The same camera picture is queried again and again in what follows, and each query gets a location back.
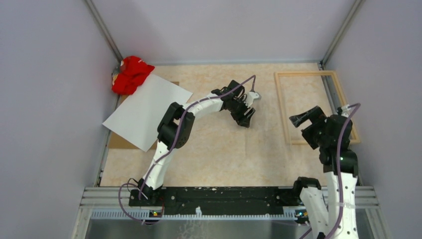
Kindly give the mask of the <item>wooden picture frame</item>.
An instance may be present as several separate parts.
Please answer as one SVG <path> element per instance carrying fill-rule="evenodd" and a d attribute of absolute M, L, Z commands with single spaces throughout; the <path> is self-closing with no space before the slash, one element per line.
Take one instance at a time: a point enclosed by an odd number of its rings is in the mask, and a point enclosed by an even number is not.
<path fill-rule="evenodd" d="M 320 106 L 328 115 L 337 113 L 338 108 L 342 108 L 346 114 L 351 112 L 335 71 L 275 72 L 274 80 L 287 145 L 306 145 L 300 130 L 310 125 L 306 122 L 295 128 L 289 120 L 291 115 L 300 114 L 314 106 Z"/>

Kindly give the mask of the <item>printed photo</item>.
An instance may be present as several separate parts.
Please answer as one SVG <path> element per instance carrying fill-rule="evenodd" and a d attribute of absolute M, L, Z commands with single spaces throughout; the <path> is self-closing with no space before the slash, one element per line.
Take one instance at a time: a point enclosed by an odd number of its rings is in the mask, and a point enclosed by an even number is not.
<path fill-rule="evenodd" d="M 147 152 L 157 140 L 157 127 L 169 105 L 186 103 L 192 92 L 151 74 L 103 125 Z"/>

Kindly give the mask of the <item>brown backing board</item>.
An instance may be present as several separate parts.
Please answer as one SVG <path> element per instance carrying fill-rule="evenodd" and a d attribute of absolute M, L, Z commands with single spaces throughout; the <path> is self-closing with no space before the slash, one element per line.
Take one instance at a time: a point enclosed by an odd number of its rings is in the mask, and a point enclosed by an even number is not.
<path fill-rule="evenodd" d="M 175 85 L 179 85 L 179 82 L 172 82 L 172 83 Z M 121 103 L 123 103 L 127 99 L 128 96 L 129 95 L 122 95 L 120 97 L 120 100 L 118 101 L 118 104 L 120 105 Z M 155 141 L 149 149 L 151 150 L 156 149 L 156 146 L 157 146 L 157 141 Z M 140 149 L 115 132 L 111 133 L 108 147 L 110 149 Z"/>

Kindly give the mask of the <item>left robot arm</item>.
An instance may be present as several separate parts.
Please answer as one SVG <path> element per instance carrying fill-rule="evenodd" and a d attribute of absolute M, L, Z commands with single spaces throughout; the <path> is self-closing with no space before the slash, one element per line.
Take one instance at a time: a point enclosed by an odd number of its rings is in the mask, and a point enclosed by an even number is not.
<path fill-rule="evenodd" d="M 260 99 L 261 95 L 254 88 L 246 92 L 242 83 L 232 80 L 228 86 L 214 89 L 192 103 L 170 104 L 157 127 L 156 151 L 147 172 L 138 182 L 135 199 L 142 200 L 148 206 L 158 203 L 169 164 L 177 150 L 188 142 L 195 120 L 229 111 L 238 126 L 249 128 L 255 113 L 252 105 Z"/>

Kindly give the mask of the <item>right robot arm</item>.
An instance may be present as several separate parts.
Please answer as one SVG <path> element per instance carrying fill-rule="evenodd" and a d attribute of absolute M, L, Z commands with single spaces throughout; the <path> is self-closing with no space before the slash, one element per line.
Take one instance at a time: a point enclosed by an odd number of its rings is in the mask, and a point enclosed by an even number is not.
<path fill-rule="evenodd" d="M 349 148 L 353 129 L 351 118 L 361 104 L 344 105 L 331 116 L 316 106 L 299 115 L 290 116 L 294 127 L 309 120 L 302 137 L 312 149 L 319 150 L 319 160 L 327 179 L 328 200 L 315 178 L 298 177 L 294 182 L 292 199 L 304 205 L 310 229 L 316 239 L 357 239 L 355 191 L 358 181 L 358 160 Z"/>

